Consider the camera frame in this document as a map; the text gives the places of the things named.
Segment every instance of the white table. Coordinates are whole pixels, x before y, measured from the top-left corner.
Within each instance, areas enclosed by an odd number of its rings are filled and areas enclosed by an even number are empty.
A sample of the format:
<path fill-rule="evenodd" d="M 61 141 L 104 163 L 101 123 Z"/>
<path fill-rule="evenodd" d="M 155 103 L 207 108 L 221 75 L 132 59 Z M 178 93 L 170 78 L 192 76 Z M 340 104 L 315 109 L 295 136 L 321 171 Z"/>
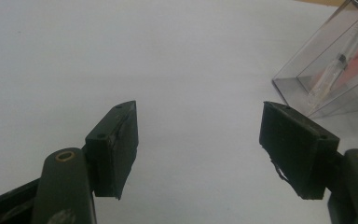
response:
<path fill-rule="evenodd" d="M 140 144 L 98 223 L 329 223 L 258 144 L 272 77 L 335 11 L 292 0 L 0 1 L 0 194 L 136 100 Z M 358 123 L 321 120 L 342 133 Z"/>

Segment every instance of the plastic container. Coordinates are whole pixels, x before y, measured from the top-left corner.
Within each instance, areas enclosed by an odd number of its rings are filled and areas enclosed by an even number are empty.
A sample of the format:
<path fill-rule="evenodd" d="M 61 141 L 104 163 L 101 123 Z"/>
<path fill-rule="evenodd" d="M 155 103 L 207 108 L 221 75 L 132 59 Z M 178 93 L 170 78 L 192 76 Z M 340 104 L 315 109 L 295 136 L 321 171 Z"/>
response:
<path fill-rule="evenodd" d="M 320 103 L 311 104 L 310 91 L 349 43 L 351 58 Z M 358 1 L 339 7 L 272 83 L 286 104 L 310 118 L 358 111 Z"/>

